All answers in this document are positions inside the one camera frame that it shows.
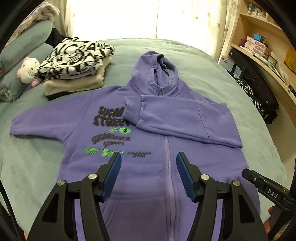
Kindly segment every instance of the book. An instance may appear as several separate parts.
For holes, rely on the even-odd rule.
[[[253,15],[252,15],[253,17],[255,17],[255,16],[256,16],[256,14],[257,14],[258,10],[259,10],[259,8],[255,7],[255,9],[254,9],[254,12],[253,12]]]
[[[266,20],[266,12],[263,9],[256,7],[254,4],[250,4],[248,8],[248,15],[251,15],[256,18],[261,18]]]

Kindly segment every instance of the hoodie pocket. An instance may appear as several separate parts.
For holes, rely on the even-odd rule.
[[[168,240],[164,198],[109,199],[103,216],[112,241]]]

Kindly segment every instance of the folded clothes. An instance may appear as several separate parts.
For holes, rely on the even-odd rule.
[[[44,82],[46,96],[61,92],[77,92],[101,88],[104,85],[105,68],[111,62],[111,57],[102,59],[103,65],[99,67],[95,75],[89,75],[72,80],[48,80]]]
[[[54,79],[75,79],[96,74],[102,59],[113,55],[114,47],[97,41],[65,38],[41,63],[35,75],[41,83]]]
[[[42,20],[52,20],[54,17],[59,15],[59,9],[54,5],[43,2],[37,8],[35,8],[26,18],[25,20],[18,26],[18,28],[14,31],[5,47],[9,45],[12,41],[14,41],[23,31],[37,23],[37,21]]]
[[[73,92],[63,91],[63,92],[59,92],[59,93],[56,93],[56,94],[47,95],[46,98],[49,101],[51,101],[51,100],[57,99],[57,98],[62,97],[62,96],[70,95],[72,93]]]

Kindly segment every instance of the purple hoodie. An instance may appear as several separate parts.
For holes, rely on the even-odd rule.
[[[96,172],[114,151],[122,154],[113,192],[100,204],[111,241],[187,239],[197,204],[186,196],[178,173],[179,152],[216,181],[239,180],[260,211],[256,188],[241,176],[248,165],[230,110],[192,91],[176,67],[156,52],[140,57],[127,85],[26,110],[13,119],[10,134],[61,141],[65,154],[58,180],[67,182]],[[221,214],[219,201],[214,241]]]

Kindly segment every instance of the bed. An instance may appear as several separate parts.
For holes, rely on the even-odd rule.
[[[178,68],[179,77],[190,88],[226,103],[235,119],[250,169],[284,184],[286,171],[259,112],[227,71],[206,53],[178,42],[159,39],[113,39],[115,47],[106,69],[106,85],[125,85],[139,57],[150,50],[162,53]],[[54,101],[68,98],[64,96]],[[46,104],[43,87],[28,88],[13,103],[0,103],[0,177],[20,227],[29,232],[44,200],[54,186],[63,157],[62,144],[55,140],[9,135],[12,118],[25,109]],[[271,202],[260,195],[261,218],[268,217]]]

